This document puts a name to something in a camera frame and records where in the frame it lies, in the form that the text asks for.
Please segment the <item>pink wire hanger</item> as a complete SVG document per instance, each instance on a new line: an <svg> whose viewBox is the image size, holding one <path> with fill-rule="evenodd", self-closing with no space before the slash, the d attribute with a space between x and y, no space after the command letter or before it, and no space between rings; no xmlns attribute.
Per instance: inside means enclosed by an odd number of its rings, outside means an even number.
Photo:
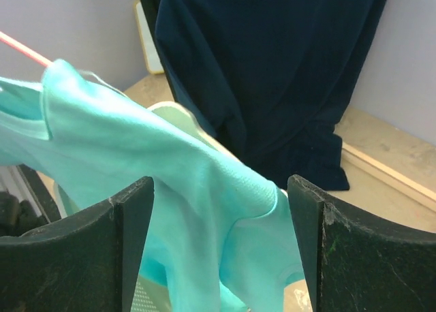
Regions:
<svg viewBox="0 0 436 312"><path fill-rule="evenodd" d="M20 43L19 41L15 40L14 38L8 36L4 32L0 32L0 38L1 41L5 44L7 44L9 47L13 48L14 50L17 50L18 52L24 54L26 57L29 57L30 59L36 61L40 65L43 65L44 67L48 67L52 62L47 59L46 57L42 56L41 54L37 53L36 51L32 50L28 46L25 46L24 44Z"/></svg>

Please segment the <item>teal t shirt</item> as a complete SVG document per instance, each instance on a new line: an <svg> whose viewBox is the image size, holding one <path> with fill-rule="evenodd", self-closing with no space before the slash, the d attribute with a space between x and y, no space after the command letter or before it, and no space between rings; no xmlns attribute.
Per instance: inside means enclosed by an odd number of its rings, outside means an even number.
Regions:
<svg viewBox="0 0 436 312"><path fill-rule="evenodd" d="M44 173L81 209L151 177L140 274L174 311L282 311L303 278L278 186L66 61L40 82L1 79L1 164Z"/></svg>

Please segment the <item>navy blue t shirt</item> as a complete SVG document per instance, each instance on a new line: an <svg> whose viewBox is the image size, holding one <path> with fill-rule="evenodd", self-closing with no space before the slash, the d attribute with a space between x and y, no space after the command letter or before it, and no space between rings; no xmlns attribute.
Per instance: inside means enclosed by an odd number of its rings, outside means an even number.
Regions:
<svg viewBox="0 0 436 312"><path fill-rule="evenodd" d="M177 100L247 166L347 191L341 120L387 0L161 0Z"/></svg>

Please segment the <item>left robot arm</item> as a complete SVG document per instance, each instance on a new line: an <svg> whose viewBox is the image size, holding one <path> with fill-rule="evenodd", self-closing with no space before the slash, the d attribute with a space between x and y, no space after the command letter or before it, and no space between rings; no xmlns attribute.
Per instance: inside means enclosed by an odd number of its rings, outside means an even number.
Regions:
<svg viewBox="0 0 436 312"><path fill-rule="evenodd" d="M42 176L24 165L1 167L2 236L21 236L60 219L59 208Z"/></svg>

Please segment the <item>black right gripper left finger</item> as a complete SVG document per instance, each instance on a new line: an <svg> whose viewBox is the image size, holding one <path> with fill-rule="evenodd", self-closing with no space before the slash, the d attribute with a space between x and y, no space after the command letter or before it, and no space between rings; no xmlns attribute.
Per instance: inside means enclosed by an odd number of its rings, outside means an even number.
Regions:
<svg viewBox="0 0 436 312"><path fill-rule="evenodd" d="M1 237L2 311L130 311L153 209L143 177L69 217Z"/></svg>

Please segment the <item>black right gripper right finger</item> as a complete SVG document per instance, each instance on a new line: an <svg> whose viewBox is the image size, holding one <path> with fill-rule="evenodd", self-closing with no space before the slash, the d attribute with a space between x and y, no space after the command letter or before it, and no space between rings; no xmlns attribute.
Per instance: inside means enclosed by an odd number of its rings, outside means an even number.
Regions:
<svg viewBox="0 0 436 312"><path fill-rule="evenodd" d="M301 176L287 195L314 311L434 311L435 234L378 217Z"/></svg>

